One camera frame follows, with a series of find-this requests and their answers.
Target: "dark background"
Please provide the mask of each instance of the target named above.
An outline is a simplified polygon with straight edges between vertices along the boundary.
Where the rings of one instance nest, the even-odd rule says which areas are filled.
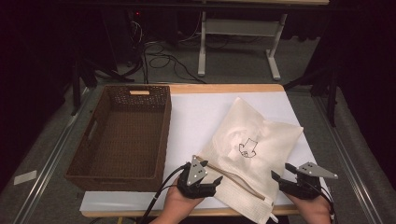
[[[358,1],[353,0],[339,3],[339,7],[357,5]],[[396,19],[392,11],[395,7],[390,0],[359,1],[359,6],[358,13],[337,13],[332,17],[320,13],[290,14],[282,38],[297,35],[304,41],[321,36],[307,74],[328,65],[331,52],[342,49],[336,56],[341,66],[338,85],[370,149],[395,187],[396,178],[392,175],[396,154],[393,131],[396,125]],[[74,47],[108,68],[114,68],[121,60],[118,55],[122,52],[117,50],[120,46],[115,46],[107,34],[124,33],[127,28],[121,26],[117,31],[110,31],[103,18],[111,17],[112,13],[104,14],[96,9],[70,10],[59,9],[48,0],[0,3],[1,189],[50,115],[64,103],[64,91],[71,82]],[[190,17],[197,14],[147,11],[137,19],[142,20],[153,35],[176,44],[177,30],[193,31],[195,23],[184,22],[191,21],[185,20]],[[122,17],[111,18],[113,24],[125,22]],[[122,47],[134,53],[131,46]]]

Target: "black cable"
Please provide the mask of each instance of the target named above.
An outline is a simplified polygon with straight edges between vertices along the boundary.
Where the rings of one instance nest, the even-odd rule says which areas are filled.
[[[145,214],[142,216],[142,218],[139,221],[139,224],[144,224],[146,221],[147,217],[149,216],[149,213],[151,212],[152,207],[154,204],[157,202],[158,197],[160,197],[161,192],[163,192],[164,189],[166,189],[164,186],[165,184],[169,181],[170,178],[172,178],[173,175],[175,175],[177,172],[186,169],[188,166],[187,164],[182,165],[178,167],[172,174],[170,174],[161,184],[161,187],[158,189],[157,193],[154,195],[153,199],[151,200],[151,203],[148,206],[148,209],[146,210]]]
[[[102,219],[102,218],[101,218],[101,217],[97,217],[96,219],[92,220],[92,221],[90,222],[90,224],[94,224],[94,223],[96,223],[97,221],[99,221],[100,219]]]
[[[161,48],[160,48],[160,50],[158,50],[157,52],[148,53],[148,55],[154,56],[154,57],[155,57],[155,58],[151,59],[151,60],[149,61],[149,63],[148,63],[151,67],[153,67],[153,68],[163,68],[163,67],[165,67],[166,65],[168,65],[170,62],[174,62],[174,71],[175,71],[175,74],[176,74],[178,77],[180,77],[181,79],[185,79],[185,80],[189,80],[189,81],[197,81],[197,82],[206,84],[206,82],[204,82],[204,81],[201,80],[200,78],[198,78],[198,77],[194,76],[193,74],[191,74],[190,71],[189,71],[189,69],[187,68],[187,66],[184,65],[183,63],[181,63],[175,56],[173,56],[173,55],[171,55],[171,54],[164,54],[164,53],[163,53],[164,47],[163,47],[162,45],[160,45],[160,44],[152,44],[152,45],[147,46],[145,50],[147,50],[148,48],[151,48],[152,46],[160,46]],[[166,62],[164,65],[162,65],[162,66],[155,66],[155,65],[153,65],[152,63],[153,63],[155,60],[158,60],[158,59],[166,59],[167,62]],[[180,64],[180,65],[184,68],[184,70],[187,72],[187,74],[188,74],[190,77],[192,77],[192,78],[185,78],[185,77],[180,76],[180,75],[177,73],[177,70],[176,70],[176,67],[177,67],[178,64]]]

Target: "wire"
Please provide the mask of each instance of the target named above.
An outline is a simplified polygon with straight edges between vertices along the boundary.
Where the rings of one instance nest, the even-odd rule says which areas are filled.
[[[148,209],[146,210],[145,214],[142,216],[142,218],[139,221],[139,224],[144,224],[147,217],[149,216],[149,213],[151,212],[152,207],[154,206],[154,204],[157,202],[158,197],[160,197],[161,192],[163,192],[164,189],[166,189],[164,186],[165,184],[169,181],[170,178],[172,178],[172,176],[174,176],[177,172],[186,169],[188,166],[187,164],[182,165],[180,167],[178,167],[174,172],[172,172],[172,174],[170,174],[161,184],[161,187],[158,189],[157,193],[154,195],[154,197],[151,200],[151,203],[148,205]]]
[[[194,32],[192,33],[192,35],[190,35],[190,37],[187,37],[186,39],[179,40],[179,41],[178,41],[179,43],[185,42],[185,41],[188,41],[188,40],[191,40],[191,39],[194,39],[194,38],[200,36],[200,35],[197,35],[197,31],[198,31],[199,25],[201,24],[201,23],[200,23],[201,18],[202,18],[202,12],[200,12],[200,14],[199,14],[198,22],[197,22],[197,25],[195,26],[195,30],[194,30]]]
[[[200,78],[195,77],[193,74],[191,74],[190,71],[189,71],[189,69],[187,68],[187,66],[184,65],[183,63],[181,63],[175,56],[173,56],[173,55],[171,55],[171,54],[165,54],[165,53],[163,53],[164,47],[163,47],[161,44],[157,44],[157,43],[155,43],[155,44],[150,44],[150,45],[146,46],[145,52],[146,52],[147,49],[149,49],[149,48],[151,48],[151,47],[153,47],[153,46],[159,46],[160,49],[157,50],[156,52],[148,53],[148,55],[154,56],[154,58],[151,59],[151,60],[148,62],[149,66],[151,66],[152,68],[164,68],[166,65],[170,64],[171,62],[173,62],[173,63],[174,63],[174,72],[175,72],[175,74],[176,74],[179,78],[185,79],[185,80],[189,80],[189,81],[197,81],[197,82],[206,84],[206,82],[204,82],[204,81],[201,80]],[[162,64],[162,65],[154,65],[153,63],[154,63],[156,60],[159,60],[159,59],[165,59],[165,63]],[[178,64],[181,65],[181,66],[184,68],[184,70],[186,71],[187,75],[189,75],[191,78],[182,77],[182,76],[177,72],[177,65],[178,65]]]
[[[169,189],[169,188],[176,187],[176,186],[177,185],[169,185],[169,186],[166,186],[163,189],[161,189],[161,191],[164,191],[165,189]]]

